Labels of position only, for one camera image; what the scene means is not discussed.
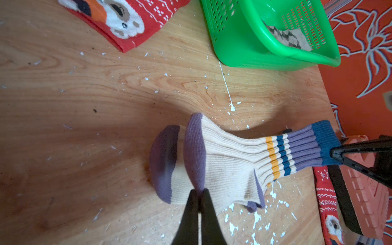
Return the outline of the red christmas sock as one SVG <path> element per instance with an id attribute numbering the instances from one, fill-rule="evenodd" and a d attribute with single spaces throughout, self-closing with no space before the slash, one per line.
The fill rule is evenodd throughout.
<path id="1" fill-rule="evenodd" d="M 326 245 L 343 245 L 343 232 L 338 219 L 337 196 L 328 167 L 313 167 L 315 191 Z"/>

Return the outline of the green plastic basket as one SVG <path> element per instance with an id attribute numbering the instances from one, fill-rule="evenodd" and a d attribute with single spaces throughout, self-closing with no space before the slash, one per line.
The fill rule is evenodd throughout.
<path id="1" fill-rule="evenodd" d="M 337 67 L 339 48 L 321 1 L 202 1 L 212 46 L 226 66 L 295 71 Z M 300 28 L 312 51 L 271 41 L 266 28 Z"/>

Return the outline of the cream striped sock purple toe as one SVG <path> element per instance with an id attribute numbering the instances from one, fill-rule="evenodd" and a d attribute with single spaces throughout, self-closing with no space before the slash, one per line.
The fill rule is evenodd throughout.
<path id="1" fill-rule="evenodd" d="M 244 139 L 195 113 L 185 131 L 184 163 L 195 190 L 209 190 L 216 211 L 238 203 L 255 212 L 265 207 L 264 194 L 273 181 L 307 167 L 336 165 L 330 151 L 340 145 L 327 120 L 291 133 Z"/>

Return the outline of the brown argyle sock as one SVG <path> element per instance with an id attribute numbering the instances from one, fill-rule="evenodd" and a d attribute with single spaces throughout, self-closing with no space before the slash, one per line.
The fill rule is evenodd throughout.
<path id="1" fill-rule="evenodd" d="M 307 37 L 300 28 L 291 30 L 280 30 L 275 26 L 269 26 L 263 22 L 270 32 L 272 38 L 271 41 L 279 42 L 280 44 L 295 49 L 304 51 L 312 51 L 312 47 L 309 44 Z"/>

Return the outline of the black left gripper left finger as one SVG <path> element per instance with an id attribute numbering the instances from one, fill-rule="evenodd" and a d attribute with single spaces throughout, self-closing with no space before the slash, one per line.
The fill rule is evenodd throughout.
<path id="1" fill-rule="evenodd" d="M 189 193 L 179 229 L 172 245 L 198 245 L 199 238 L 199 199 L 197 192 Z"/>

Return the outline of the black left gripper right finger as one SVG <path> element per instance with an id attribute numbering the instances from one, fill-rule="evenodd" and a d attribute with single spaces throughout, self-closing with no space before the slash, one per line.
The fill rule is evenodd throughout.
<path id="1" fill-rule="evenodd" d="M 226 245 L 208 189 L 201 194 L 200 213 L 202 245 Z"/>

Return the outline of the red snowflake sock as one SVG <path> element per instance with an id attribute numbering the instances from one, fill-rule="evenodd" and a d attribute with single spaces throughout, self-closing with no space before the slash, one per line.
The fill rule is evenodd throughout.
<path id="1" fill-rule="evenodd" d="M 138 47 L 190 0 L 59 0 L 119 51 Z"/>

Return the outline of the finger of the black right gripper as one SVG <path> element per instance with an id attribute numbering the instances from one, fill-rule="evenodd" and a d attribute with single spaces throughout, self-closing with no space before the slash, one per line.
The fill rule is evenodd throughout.
<path id="1" fill-rule="evenodd" d="M 392 187 L 392 137 L 380 136 L 378 139 L 358 143 L 348 143 L 330 150 L 330 156 L 342 165 Z"/>

